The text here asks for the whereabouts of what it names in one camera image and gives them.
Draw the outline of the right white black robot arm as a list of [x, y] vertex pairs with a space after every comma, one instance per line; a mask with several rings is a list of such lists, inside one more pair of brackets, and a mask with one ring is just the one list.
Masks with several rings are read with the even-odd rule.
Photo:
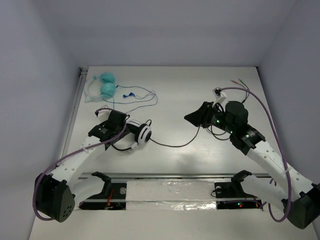
[[216, 127], [230, 134], [230, 142], [249, 159], [260, 165], [276, 182], [265, 184], [248, 171], [233, 176], [231, 192], [257, 196], [287, 213], [286, 219], [299, 229], [305, 229], [320, 215], [320, 186], [304, 177], [248, 124], [249, 112], [238, 101], [230, 101], [224, 111], [216, 103], [203, 102], [201, 107], [184, 116], [195, 127]]

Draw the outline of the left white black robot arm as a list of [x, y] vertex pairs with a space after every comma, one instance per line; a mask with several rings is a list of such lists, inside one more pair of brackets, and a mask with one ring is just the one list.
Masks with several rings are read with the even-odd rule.
[[107, 120], [94, 126], [80, 148], [50, 165], [35, 179], [32, 208], [42, 221], [64, 222], [81, 203], [94, 196], [113, 194], [111, 178], [94, 172], [78, 181], [85, 168], [93, 163], [111, 145], [129, 134], [129, 115], [110, 110]]

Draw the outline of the white black headphones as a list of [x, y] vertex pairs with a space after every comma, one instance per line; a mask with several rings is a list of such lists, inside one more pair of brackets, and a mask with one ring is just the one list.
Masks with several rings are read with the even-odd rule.
[[142, 123], [138, 120], [129, 120], [126, 124], [129, 132], [134, 134], [134, 143], [128, 147], [120, 149], [116, 147], [114, 144], [112, 147], [119, 152], [130, 152], [138, 147], [145, 145], [151, 138], [152, 128], [151, 128], [152, 120], [148, 119], [145, 123]]

